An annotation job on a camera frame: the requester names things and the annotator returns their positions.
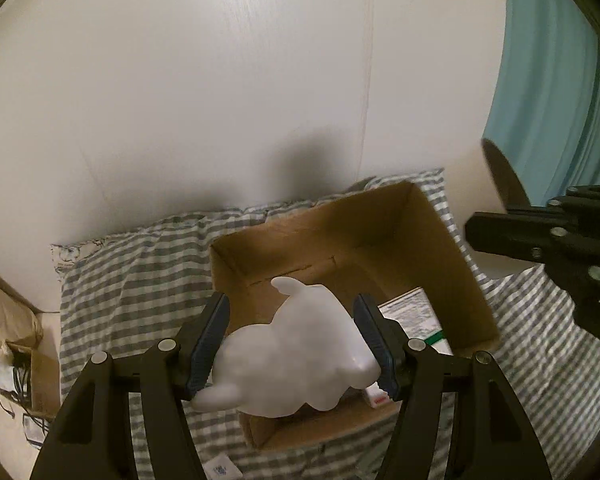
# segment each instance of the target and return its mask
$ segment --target blue curtain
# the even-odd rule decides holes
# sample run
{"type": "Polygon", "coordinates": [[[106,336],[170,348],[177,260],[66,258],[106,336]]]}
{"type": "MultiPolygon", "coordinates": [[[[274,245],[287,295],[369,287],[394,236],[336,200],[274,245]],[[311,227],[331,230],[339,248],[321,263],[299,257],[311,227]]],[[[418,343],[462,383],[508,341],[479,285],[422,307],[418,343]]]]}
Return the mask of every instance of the blue curtain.
{"type": "Polygon", "coordinates": [[[532,204],[600,184],[600,42],[573,0],[507,0],[500,75],[484,136],[532,204]]]}

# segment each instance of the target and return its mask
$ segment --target checkered tablecloth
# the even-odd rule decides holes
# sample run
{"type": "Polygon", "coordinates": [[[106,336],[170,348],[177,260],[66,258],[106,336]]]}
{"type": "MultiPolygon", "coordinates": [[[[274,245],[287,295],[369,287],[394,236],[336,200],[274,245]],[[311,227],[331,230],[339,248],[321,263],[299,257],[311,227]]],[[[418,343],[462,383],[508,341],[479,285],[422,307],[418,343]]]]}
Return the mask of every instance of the checkered tablecloth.
{"type": "MultiPolygon", "coordinates": [[[[573,303],[541,266],[495,281],[480,272],[449,212],[442,170],[375,178],[361,189],[399,180],[420,187],[459,244],[502,335],[494,357],[536,430],[554,478],[564,478],[600,428],[600,341],[574,325],[573,303]]],[[[212,290],[208,248],[215,238],[339,196],[174,216],[124,234],[53,246],[62,277],[62,394],[95,351],[107,350],[113,357],[144,351],[175,335],[184,320],[202,310],[212,290]]],[[[130,411],[139,477],[151,479],[136,394],[130,411]]],[[[386,439],[395,423],[391,418],[320,446],[261,454],[244,443],[235,410],[194,413],[185,403],[185,412],[202,462],[225,452],[246,479],[351,478],[360,456],[386,439]]],[[[432,479],[443,478],[452,415],[447,396],[432,479]]]]}

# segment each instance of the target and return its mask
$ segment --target stuffed animal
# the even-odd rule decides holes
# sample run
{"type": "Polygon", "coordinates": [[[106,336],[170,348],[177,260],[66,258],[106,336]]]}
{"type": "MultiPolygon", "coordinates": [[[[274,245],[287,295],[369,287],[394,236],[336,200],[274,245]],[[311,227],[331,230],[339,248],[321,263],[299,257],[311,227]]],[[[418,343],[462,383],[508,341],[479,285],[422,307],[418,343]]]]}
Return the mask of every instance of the stuffed animal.
{"type": "Polygon", "coordinates": [[[323,285],[294,278],[271,280],[288,296],[269,324],[229,334],[212,368],[212,386],[192,399],[193,409],[237,408],[279,417],[307,403],[330,410],[351,386],[375,383],[380,367],[339,300],[323,285]]]}

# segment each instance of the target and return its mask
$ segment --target small cardboard box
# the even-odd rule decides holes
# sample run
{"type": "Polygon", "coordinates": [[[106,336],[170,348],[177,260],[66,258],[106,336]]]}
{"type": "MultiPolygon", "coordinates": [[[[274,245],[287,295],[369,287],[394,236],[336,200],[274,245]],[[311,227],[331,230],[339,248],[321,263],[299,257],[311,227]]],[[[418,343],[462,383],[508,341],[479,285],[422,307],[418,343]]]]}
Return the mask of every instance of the small cardboard box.
{"type": "MultiPolygon", "coordinates": [[[[378,304],[422,287],[456,355],[490,349],[498,330],[474,276],[420,189],[401,182],[244,229],[211,245],[215,290],[231,302],[229,332],[268,323],[285,301],[275,276],[321,283],[350,310],[357,294],[378,304]]],[[[331,440],[395,413],[362,396],[328,412],[309,406],[283,418],[241,413],[248,444],[281,450],[331,440]]]]}
{"type": "MultiPolygon", "coordinates": [[[[58,361],[28,346],[7,343],[14,354],[30,360],[31,405],[24,406],[31,416],[52,420],[60,410],[60,365],[58,361]]],[[[17,402],[8,392],[6,397],[17,402]]]]}

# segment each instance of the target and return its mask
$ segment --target beige fabric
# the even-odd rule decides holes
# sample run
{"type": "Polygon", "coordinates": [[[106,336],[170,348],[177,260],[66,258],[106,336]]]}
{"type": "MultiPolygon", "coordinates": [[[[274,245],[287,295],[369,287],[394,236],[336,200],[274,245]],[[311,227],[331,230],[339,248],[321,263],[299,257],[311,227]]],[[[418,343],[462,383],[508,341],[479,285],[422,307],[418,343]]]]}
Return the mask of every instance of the beige fabric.
{"type": "Polygon", "coordinates": [[[42,339],[42,327],[31,309],[0,290],[0,345],[10,341],[35,348],[42,339]]]}

